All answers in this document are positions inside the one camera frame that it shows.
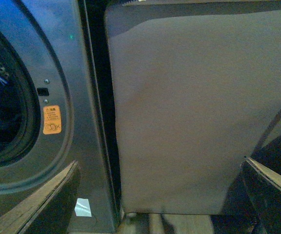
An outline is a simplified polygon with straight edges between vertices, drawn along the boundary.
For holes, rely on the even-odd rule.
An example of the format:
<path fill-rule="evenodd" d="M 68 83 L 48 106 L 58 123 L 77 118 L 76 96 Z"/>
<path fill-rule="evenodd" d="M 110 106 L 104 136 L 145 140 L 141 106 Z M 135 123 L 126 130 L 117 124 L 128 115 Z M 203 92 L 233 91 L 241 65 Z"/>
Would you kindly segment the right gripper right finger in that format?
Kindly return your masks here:
<path fill-rule="evenodd" d="M 241 176 L 266 234 L 281 234 L 281 175 L 247 157 Z"/>

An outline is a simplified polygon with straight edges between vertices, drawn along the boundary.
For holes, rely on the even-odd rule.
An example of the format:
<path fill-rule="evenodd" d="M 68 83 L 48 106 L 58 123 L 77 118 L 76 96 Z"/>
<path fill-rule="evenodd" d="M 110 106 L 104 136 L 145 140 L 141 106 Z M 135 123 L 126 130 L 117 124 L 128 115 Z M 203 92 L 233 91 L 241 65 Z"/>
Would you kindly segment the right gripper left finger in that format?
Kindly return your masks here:
<path fill-rule="evenodd" d="M 0 217 L 0 234 L 65 234 L 77 201 L 81 173 L 72 161 Z"/>

